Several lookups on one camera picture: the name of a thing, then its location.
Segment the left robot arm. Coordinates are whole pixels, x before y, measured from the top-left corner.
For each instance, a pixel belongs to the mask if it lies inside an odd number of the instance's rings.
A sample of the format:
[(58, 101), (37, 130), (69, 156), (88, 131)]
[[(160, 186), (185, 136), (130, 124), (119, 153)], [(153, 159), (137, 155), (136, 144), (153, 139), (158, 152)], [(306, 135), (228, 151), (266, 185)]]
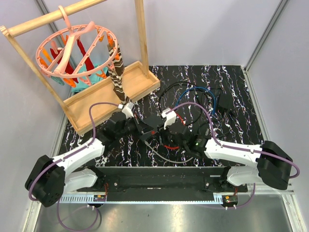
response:
[(108, 153), (120, 138), (138, 133), (139, 122), (137, 115), (126, 117), (116, 112), (84, 144), (53, 158), (41, 156), (25, 183), (28, 197), (50, 207), (69, 192), (100, 191), (104, 187), (104, 175), (86, 163)]

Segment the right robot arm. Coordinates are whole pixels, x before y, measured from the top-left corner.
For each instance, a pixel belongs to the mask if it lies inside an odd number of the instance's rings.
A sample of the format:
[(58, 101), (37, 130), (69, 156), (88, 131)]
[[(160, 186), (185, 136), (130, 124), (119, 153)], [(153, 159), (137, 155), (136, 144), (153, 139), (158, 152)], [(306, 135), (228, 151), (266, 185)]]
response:
[(223, 191), (254, 183), (264, 183), (278, 190), (288, 187), (293, 160), (272, 141), (262, 145), (225, 142), (210, 135), (192, 133), (182, 123), (161, 128), (160, 136), (163, 142), (178, 146), (194, 159), (219, 159), (241, 164), (224, 168), (219, 179)]

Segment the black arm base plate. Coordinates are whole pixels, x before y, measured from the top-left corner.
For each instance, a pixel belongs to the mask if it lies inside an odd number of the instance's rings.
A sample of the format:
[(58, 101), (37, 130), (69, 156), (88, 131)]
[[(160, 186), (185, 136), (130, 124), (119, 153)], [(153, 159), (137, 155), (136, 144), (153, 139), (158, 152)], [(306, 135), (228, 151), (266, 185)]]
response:
[(202, 175), (108, 175), (89, 189), (107, 190), (110, 202), (201, 202), (213, 201), (214, 193), (248, 191), (246, 186), (221, 186), (217, 178)]

